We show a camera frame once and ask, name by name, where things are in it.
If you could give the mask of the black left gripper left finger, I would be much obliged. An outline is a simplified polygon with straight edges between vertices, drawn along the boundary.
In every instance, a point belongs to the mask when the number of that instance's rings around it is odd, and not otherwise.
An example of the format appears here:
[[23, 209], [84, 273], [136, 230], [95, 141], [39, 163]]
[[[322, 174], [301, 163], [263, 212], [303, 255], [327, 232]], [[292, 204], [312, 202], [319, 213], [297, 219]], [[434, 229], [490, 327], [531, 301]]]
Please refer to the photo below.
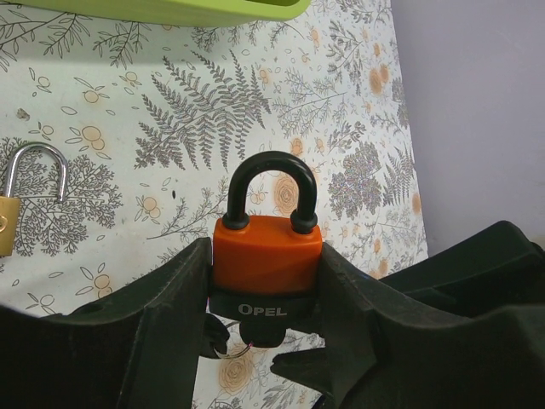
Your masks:
[[1, 309], [4, 408], [188, 408], [211, 243], [68, 315]]

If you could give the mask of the black keys bunch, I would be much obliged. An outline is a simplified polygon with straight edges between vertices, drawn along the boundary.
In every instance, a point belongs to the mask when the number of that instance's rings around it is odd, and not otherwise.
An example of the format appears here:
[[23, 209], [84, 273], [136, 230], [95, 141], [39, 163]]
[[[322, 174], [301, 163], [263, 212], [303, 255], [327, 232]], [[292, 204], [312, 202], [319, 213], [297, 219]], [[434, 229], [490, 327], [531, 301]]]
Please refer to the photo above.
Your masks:
[[[228, 347], [232, 333], [229, 328], [238, 326], [239, 347]], [[280, 346], [286, 336], [286, 329], [278, 325], [258, 324], [256, 322], [222, 322], [213, 314], [207, 313], [200, 355], [213, 360], [235, 359], [243, 356], [252, 348], [271, 349]]]

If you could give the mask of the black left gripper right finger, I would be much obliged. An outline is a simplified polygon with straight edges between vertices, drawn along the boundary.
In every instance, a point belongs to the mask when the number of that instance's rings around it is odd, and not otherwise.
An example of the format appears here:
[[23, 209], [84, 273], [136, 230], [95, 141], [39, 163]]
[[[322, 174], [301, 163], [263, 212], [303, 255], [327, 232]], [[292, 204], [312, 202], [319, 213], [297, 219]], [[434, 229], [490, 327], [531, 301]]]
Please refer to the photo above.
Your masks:
[[405, 295], [325, 246], [320, 349], [277, 355], [272, 372], [327, 408], [541, 408], [544, 266], [509, 276], [523, 292], [472, 318]]

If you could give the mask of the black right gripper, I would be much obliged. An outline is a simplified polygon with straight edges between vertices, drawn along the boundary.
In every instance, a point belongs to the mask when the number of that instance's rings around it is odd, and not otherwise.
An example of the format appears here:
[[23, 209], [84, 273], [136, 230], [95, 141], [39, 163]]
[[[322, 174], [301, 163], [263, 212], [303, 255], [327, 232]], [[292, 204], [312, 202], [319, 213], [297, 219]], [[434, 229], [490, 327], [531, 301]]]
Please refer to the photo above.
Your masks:
[[430, 307], [476, 317], [505, 305], [544, 303], [544, 250], [508, 221], [381, 282]]

